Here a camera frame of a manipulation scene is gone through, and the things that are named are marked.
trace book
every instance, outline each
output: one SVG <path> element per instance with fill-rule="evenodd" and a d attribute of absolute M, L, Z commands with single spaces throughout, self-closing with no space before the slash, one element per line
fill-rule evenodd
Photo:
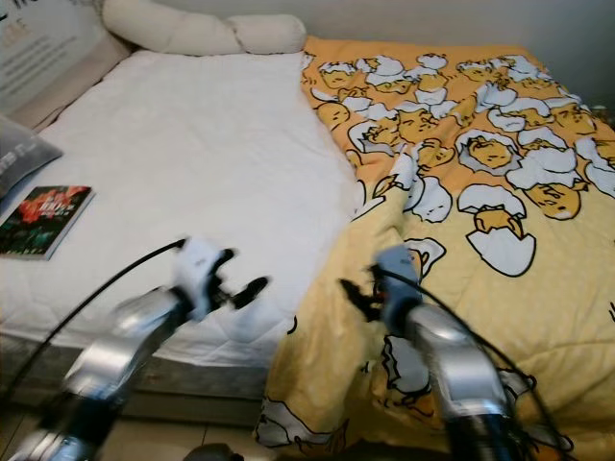
<path fill-rule="evenodd" d="M 0 255 L 49 259 L 93 196 L 84 185 L 35 187 L 0 226 Z"/>

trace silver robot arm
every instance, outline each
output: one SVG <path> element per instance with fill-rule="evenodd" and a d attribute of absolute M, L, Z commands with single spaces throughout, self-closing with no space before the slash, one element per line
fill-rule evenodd
<path fill-rule="evenodd" d="M 87 460 L 102 447 L 145 362 L 188 321 L 202 321 L 224 302 L 240 308 L 267 284 L 256 279 L 241 293 L 222 290 L 216 271 L 233 257 L 188 239 L 176 259 L 175 285 L 120 304 L 114 326 L 85 349 L 60 394 L 11 460 Z"/>
<path fill-rule="evenodd" d="M 521 459 L 511 437 L 513 416 L 491 358 L 473 334 L 439 306 L 426 304 L 409 284 L 379 270 L 418 282 L 403 245 L 379 254 L 374 270 L 384 299 L 381 318 L 420 353 L 455 460 Z"/>

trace yellow comforter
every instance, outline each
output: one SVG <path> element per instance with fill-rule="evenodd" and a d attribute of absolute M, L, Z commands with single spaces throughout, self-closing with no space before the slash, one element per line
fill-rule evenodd
<path fill-rule="evenodd" d="M 540 460 L 615 456 L 615 133 L 524 49 L 310 38 L 302 85 L 363 205 L 282 340 L 258 440 L 446 449 L 415 354 L 339 283 L 405 243 L 422 284 L 526 373 L 501 370 Z"/>

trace white wall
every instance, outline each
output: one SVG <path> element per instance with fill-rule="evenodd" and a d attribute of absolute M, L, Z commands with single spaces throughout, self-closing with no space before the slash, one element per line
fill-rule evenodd
<path fill-rule="evenodd" d="M 326 38 L 521 44 L 591 104 L 615 111 L 615 0 L 157 0 L 220 16 L 289 12 Z"/>

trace white mattress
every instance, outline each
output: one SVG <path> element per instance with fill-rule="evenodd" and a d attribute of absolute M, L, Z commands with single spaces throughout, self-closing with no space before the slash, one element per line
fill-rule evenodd
<path fill-rule="evenodd" d="M 239 255 L 238 290 L 271 285 L 240 311 L 184 326 L 159 356 L 267 366 L 310 281 L 355 209 L 351 167 L 300 89 L 302 54 L 191 58 L 141 51 L 41 135 L 64 157 L 34 185 L 86 184 L 96 197 L 49 261 L 1 259 L 0 330 L 40 340 L 119 269 L 186 235 Z M 173 255 L 114 285 L 58 337 L 84 347 L 117 303 L 169 283 Z"/>

